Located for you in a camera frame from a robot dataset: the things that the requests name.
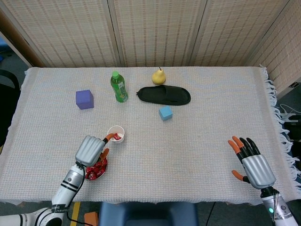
robotic arm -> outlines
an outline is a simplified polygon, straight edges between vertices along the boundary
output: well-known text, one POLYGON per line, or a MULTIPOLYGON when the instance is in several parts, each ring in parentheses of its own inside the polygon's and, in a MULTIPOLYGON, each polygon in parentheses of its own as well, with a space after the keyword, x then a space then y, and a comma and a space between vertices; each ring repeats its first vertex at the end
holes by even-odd
POLYGON ((242 176, 233 170, 233 175, 241 181, 250 183, 254 188, 261 189, 262 202, 276 226, 298 226, 281 194, 272 187, 276 178, 254 141, 250 138, 247 138, 247 141, 237 137, 232 139, 235 143, 232 140, 228 143, 246 172, 246 176, 242 176))
POLYGON ((73 198, 85 179, 85 167, 93 166, 104 146, 114 136, 109 134, 104 140, 86 136, 75 155, 72 166, 52 199, 52 208, 43 208, 34 213, 0 217, 0 226, 61 226, 63 216, 69 211, 73 198))
MULTIPOLYGON (((106 143, 114 136, 109 134, 104 140, 86 136, 75 155, 76 165, 72 166, 52 199, 52 208, 40 209, 30 214, 0 217, 0 226, 60 226, 63 216, 68 212, 73 198, 84 183, 85 167, 93 166, 106 143)), ((276 226, 298 226, 287 204, 274 189, 276 179, 256 144, 249 138, 232 137, 228 143, 243 164, 246 176, 233 170, 233 175, 254 188, 261 189, 261 199, 276 226)))

plastic bottle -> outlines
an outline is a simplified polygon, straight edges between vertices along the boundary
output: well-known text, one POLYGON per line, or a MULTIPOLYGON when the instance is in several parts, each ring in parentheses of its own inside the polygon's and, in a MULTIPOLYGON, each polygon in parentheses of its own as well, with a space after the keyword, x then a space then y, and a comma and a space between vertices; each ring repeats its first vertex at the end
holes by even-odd
POLYGON ((124 78, 119 74, 119 72, 112 72, 111 86, 115 92, 115 97, 118 102, 126 102, 128 99, 124 78))

white tablecloth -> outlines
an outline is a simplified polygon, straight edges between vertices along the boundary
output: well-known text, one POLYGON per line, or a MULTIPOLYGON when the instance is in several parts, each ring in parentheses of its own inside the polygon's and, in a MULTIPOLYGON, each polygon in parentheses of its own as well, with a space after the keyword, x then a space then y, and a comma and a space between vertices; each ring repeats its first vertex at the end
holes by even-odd
POLYGON ((265 69, 256 67, 166 67, 166 85, 180 86, 191 102, 171 106, 141 101, 136 92, 152 86, 157 68, 31 68, 0 155, 0 200, 51 200, 86 135, 104 138, 120 125, 125 141, 109 143, 108 169, 86 181, 81 201, 227 201, 258 204, 260 191, 238 181, 243 173, 227 140, 251 137, 277 178, 275 188, 289 201, 301 198, 293 161, 283 145, 265 69), (129 99, 116 101, 113 70, 125 78, 129 99), (91 90, 94 108, 80 110, 75 92, 91 90))

red candy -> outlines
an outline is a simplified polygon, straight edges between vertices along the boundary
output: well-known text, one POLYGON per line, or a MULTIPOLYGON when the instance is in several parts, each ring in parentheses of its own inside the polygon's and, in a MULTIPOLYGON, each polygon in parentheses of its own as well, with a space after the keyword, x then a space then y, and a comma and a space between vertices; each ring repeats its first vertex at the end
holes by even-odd
POLYGON ((86 179, 89 180, 96 180, 99 178, 102 174, 105 173, 105 170, 107 169, 108 165, 108 160, 105 158, 102 161, 98 161, 97 163, 94 164, 92 167, 87 167, 86 168, 86 179))
POLYGON ((114 139, 115 139, 115 140, 120 140, 120 139, 121 139, 121 137, 120 137, 120 136, 118 136, 118 134, 117 134, 117 133, 115 133, 115 134, 114 134, 114 139))

cable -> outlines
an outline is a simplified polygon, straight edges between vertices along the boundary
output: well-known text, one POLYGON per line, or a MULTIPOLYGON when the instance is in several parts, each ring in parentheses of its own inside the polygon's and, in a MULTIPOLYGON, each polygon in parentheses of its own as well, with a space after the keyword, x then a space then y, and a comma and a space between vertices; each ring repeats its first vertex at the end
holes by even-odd
POLYGON ((274 214, 273 214, 273 223, 275 223, 275 217, 276 217, 276 212, 277 212, 277 207, 278 207, 278 199, 279 199, 279 193, 276 193, 274 191, 274 214))
POLYGON ((212 207, 211 207, 211 210, 210 210, 210 213, 209 213, 209 216, 208 216, 208 219, 207 219, 207 222, 206 222, 206 226, 208 226, 208 223, 209 223, 209 219, 211 217, 211 214, 212 214, 212 211, 213 211, 213 208, 215 206, 216 202, 213 203, 212 207))
POLYGON ((282 108, 282 110, 284 111, 284 113, 287 113, 287 111, 284 109, 284 107, 283 107, 283 106, 285 106, 285 107, 288 107, 289 109, 291 109, 292 111, 291 111, 290 113, 292 113, 292 112, 296 112, 296 113, 299 113, 299 114, 301 114, 301 112, 298 112, 298 111, 296 111, 295 109, 291 108, 290 106, 288 106, 288 105, 284 105, 284 104, 281 104, 281 105, 280 105, 280 107, 282 108))
MULTIPOLYGON (((77 164, 80 168, 83 169, 84 175, 83 175, 83 180, 81 181, 81 184, 80 184, 79 188, 77 189, 77 191, 75 192, 74 196, 73 196, 72 199, 70 200, 70 203, 69 203, 69 205, 68 205, 68 208, 71 206, 71 203, 72 203, 74 197, 77 195, 77 193, 79 192, 79 190, 81 189, 81 187, 83 186, 83 184, 84 184, 84 182, 85 182, 85 176, 86 176, 85 167, 84 167, 81 163, 79 163, 78 161, 76 162, 76 164, 77 164)), ((81 224, 81 225, 88 225, 88 226, 95 226, 95 225, 91 225, 91 224, 88 224, 88 223, 83 223, 83 222, 80 222, 80 221, 77 221, 77 220, 74 220, 74 219, 70 218, 70 217, 69 217, 69 212, 66 212, 66 216, 67 216, 67 219, 68 219, 68 220, 73 221, 73 222, 76 222, 76 223, 78 223, 78 224, 81 224)))

